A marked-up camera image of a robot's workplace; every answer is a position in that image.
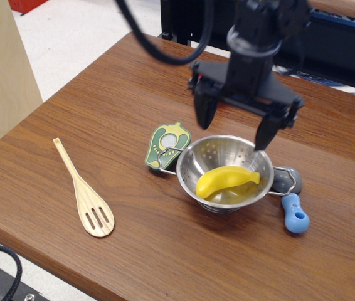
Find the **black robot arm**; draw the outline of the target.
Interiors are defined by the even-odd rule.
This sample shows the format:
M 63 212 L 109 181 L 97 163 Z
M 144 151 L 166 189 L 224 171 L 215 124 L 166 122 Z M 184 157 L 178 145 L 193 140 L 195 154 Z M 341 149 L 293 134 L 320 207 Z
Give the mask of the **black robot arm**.
M 238 1 L 226 42 L 226 63 L 195 61 L 188 87 L 198 124 L 207 129 L 219 102 L 262 116 L 255 151 L 264 151 L 277 132 L 292 127 L 304 99 L 273 74 L 282 42 L 309 25 L 307 1 Z

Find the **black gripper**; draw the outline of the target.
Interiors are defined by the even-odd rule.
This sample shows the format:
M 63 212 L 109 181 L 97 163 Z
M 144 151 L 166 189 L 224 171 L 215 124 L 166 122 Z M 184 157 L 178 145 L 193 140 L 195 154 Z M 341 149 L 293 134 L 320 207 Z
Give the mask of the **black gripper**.
M 226 102 L 261 115 L 255 151 L 264 151 L 279 130 L 293 127 L 304 99 L 284 85 L 272 71 L 271 58 L 245 58 L 232 54 L 227 62 L 195 61 L 188 88 L 194 95 L 198 124 L 206 130 L 218 102 Z

